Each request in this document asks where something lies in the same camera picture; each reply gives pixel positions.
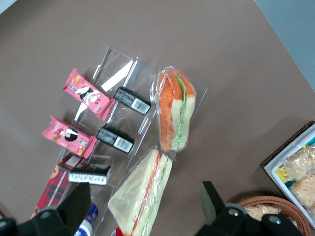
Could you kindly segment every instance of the snack package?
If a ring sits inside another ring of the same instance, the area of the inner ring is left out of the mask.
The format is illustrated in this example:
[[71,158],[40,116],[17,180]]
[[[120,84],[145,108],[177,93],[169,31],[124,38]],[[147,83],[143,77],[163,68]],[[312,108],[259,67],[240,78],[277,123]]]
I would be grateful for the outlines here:
[[312,208],[315,204],[315,173],[292,184],[290,190],[306,209]]
[[70,153],[55,166],[55,169],[37,203],[34,213],[31,215],[31,218],[33,218],[43,208],[58,205],[60,203],[62,197],[65,195],[66,189],[69,186],[69,171],[83,160],[83,158],[79,158]]
[[70,152],[88,158],[94,149],[97,138],[87,136],[55,116],[50,117],[50,125],[42,132],[42,135]]
[[284,166],[296,181],[308,176],[315,171],[315,146],[306,147],[290,156]]
[[87,105],[101,120],[106,120],[115,103],[115,99],[100,92],[77,69],[73,69],[63,90]]
[[248,215],[250,215],[251,218],[261,221],[261,218],[266,214],[279,214],[280,209],[272,206],[272,205],[263,205],[263,204],[257,204],[254,206],[249,206],[246,208],[246,211]]
[[168,67],[157,82],[157,111],[163,151],[181,151],[189,135],[190,118],[196,104],[196,92],[186,74]]
[[148,236],[158,213],[172,161],[152,149],[111,197],[108,208],[124,236]]

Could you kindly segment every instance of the packaged food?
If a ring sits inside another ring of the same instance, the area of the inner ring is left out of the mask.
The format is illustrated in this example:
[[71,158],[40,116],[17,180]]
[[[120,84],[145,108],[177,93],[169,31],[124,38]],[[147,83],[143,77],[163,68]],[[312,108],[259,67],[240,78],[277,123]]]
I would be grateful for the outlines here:
[[285,160],[285,168],[296,181],[315,171],[315,146],[306,147]]
[[134,138],[110,124],[105,124],[101,127],[98,130],[96,137],[101,142],[125,153],[129,153],[134,145]]
[[151,103],[147,99],[126,87],[117,88],[114,98],[143,115],[151,108]]
[[187,144],[190,118],[196,104],[194,87],[182,70],[168,67],[158,76],[157,94],[162,149],[181,151]]
[[33,218],[43,208],[52,205],[58,205],[60,203],[62,197],[66,193],[66,189],[69,186],[69,171],[72,170],[73,167],[82,160],[84,159],[76,157],[70,153],[55,166],[55,169],[37,203],[31,218]]
[[158,213],[172,161],[152,149],[111,197],[108,208],[125,236],[148,236]]
[[99,91],[77,69],[73,69],[63,90],[87,105],[101,120],[106,120],[115,103],[115,99]]
[[89,137],[55,116],[50,117],[50,125],[42,132],[42,135],[70,152],[88,158],[94,149],[97,138]]
[[315,173],[292,184],[290,190],[306,209],[311,208],[315,204]]
[[272,205],[257,204],[246,208],[248,215],[255,220],[261,221],[266,214],[279,214],[280,209]]

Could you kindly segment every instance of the gray table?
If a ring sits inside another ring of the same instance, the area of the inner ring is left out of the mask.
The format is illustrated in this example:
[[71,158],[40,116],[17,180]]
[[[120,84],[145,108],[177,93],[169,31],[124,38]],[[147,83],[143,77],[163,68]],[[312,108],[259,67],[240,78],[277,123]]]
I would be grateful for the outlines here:
[[41,136],[71,117],[72,68],[93,75],[113,46],[209,88],[178,155],[152,234],[194,235],[201,182],[225,201],[281,191],[259,164],[315,118],[315,94],[254,1],[17,1],[0,15],[0,210],[29,219],[60,148]]

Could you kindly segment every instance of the plastic container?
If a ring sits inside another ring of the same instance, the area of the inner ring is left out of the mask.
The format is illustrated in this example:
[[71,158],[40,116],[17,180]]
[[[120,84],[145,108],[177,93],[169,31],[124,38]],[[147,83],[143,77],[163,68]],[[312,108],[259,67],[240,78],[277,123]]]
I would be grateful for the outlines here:
[[[93,227],[92,235],[94,236],[111,235],[118,227],[114,217],[108,210],[107,203],[139,163],[141,157],[150,148],[159,144],[156,109],[158,73],[159,69],[157,67],[142,59],[132,59],[108,47],[96,67],[93,78],[90,80],[91,84],[109,97],[114,96],[117,88],[126,87],[148,100],[151,103],[151,108],[143,115],[116,101],[107,120],[102,121],[85,104],[81,103],[74,116],[71,125],[87,135],[96,135],[99,128],[108,123],[134,138],[134,145],[129,153],[124,153],[110,145],[98,142],[90,156],[90,163],[112,167],[111,177],[105,186],[91,185],[91,201],[98,206],[99,211],[99,217],[95,220]],[[197,94],[196,106],[191,118],[191,122],[193,122],[193,118],[208,89],[194,80],[193,77],[190,78]],[[58,161],[67,154],[68,152],[63,149],[59,154]],[[76,184],[73,183],[67,191],[75,186]]]

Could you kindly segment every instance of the brown basket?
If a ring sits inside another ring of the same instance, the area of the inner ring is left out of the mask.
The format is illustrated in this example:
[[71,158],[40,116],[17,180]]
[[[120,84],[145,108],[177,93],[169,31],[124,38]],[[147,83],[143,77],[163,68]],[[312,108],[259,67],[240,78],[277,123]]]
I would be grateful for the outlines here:
[[293,203],[273,196],[257,196],[242,199],[237,204],[247,208],[257,204],[273,204],[281,209],[281,214],[294,218],[300,231],[305,236],[312,236],[311,228],[305,215]]

